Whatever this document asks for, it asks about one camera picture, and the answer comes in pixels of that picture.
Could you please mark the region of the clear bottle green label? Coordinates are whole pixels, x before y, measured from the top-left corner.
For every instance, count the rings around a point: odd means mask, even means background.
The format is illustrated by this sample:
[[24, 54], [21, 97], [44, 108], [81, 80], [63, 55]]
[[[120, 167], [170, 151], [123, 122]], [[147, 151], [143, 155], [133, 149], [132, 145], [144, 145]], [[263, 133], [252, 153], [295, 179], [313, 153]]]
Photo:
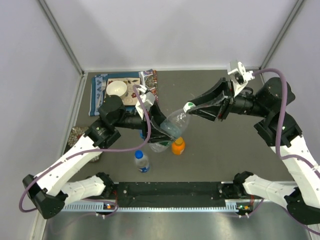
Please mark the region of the clear bottle green label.
[[173, 140], [163, 140], [160, 142], [150, 143], [150, 148], [156, 152], [161, 153], [171, 147], [171, 145], [178, 138], [182, 136], [187, 129], [190, 122], [191, 115], [187, 114], [186, 108], [183, 107], [172, 112], [161, 124], [160, 129], [173, 137]]

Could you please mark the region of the orange juice bottle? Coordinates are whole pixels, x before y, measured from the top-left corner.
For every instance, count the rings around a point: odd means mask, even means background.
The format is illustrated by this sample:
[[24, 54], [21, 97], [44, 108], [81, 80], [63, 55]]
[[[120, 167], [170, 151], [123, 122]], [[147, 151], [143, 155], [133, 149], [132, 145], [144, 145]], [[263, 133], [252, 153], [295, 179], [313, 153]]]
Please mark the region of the orange juice bottle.
[[186, 143], [182, 137], [177, 138], [171, 145], [171, 150], [174, 155], [181, 155], [186, 147]]

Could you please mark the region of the white green bottle cap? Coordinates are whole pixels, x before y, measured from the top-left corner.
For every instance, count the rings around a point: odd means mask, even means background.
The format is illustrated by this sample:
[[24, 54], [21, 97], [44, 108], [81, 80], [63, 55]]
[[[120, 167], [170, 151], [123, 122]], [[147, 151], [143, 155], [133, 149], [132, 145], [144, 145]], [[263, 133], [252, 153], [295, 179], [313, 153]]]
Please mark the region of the white green bottle cap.
[[187, 102], [184, 106], [183, 106], [183, 111], [185, 112], [185, 113], [187, 113], [187, 111], [188, 110], [190, 110], [190, 109], [192, 109], [192, 108], [194, 108], [194, 107], [196, 107], [196, 105], [193, 103], [193, 102]]

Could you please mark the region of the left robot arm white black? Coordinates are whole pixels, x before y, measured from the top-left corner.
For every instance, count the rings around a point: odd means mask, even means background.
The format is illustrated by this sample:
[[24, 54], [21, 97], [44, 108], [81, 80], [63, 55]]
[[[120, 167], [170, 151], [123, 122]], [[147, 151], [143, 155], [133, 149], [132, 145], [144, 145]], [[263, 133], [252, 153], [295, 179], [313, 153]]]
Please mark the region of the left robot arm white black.
[[114, 182], [108, 174], [99, 172], [81, 181], [70, 182], [82, 167], [120, 138], [118, 128], [141, 130], [145, 143], [164, 143], [174, 140], [167, 130], [161, 129], [166, 117], [154, 103], [141, 117], [126, 110], [121, 98], [108, 96], [99, 108], [99, 118], [54, 164], [37, 175], [23, 180], [24, 196], [28, 196], [35, 209], [46, 220], [56, 216], [66, 205], [85, 199], [106, 200], [115, 192]]

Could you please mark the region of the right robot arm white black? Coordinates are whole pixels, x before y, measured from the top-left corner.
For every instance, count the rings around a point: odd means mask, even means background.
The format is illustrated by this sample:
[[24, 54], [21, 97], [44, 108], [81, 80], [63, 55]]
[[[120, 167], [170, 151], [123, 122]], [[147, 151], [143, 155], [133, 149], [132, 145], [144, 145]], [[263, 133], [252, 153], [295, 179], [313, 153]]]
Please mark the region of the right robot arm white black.
[[302, 130], [290, 114], [279, 123], [282, 82], [270, 78], [258, 91], [246, 84], [221, 78], [211, 89], [184, 105], [184, 112], [210, 121], [222, 121], [229, 114], [260, 117], [255, 124], [258, 135], [274, 152], [279, 152], [294, 186], [263, 179], [244, 171], [232, 183], [220, 184], [218, 190], [226, 199], [250, 195], [269, 200], [288, 211], [303, 225], [320, 222], [319, 166], [308, 150]]

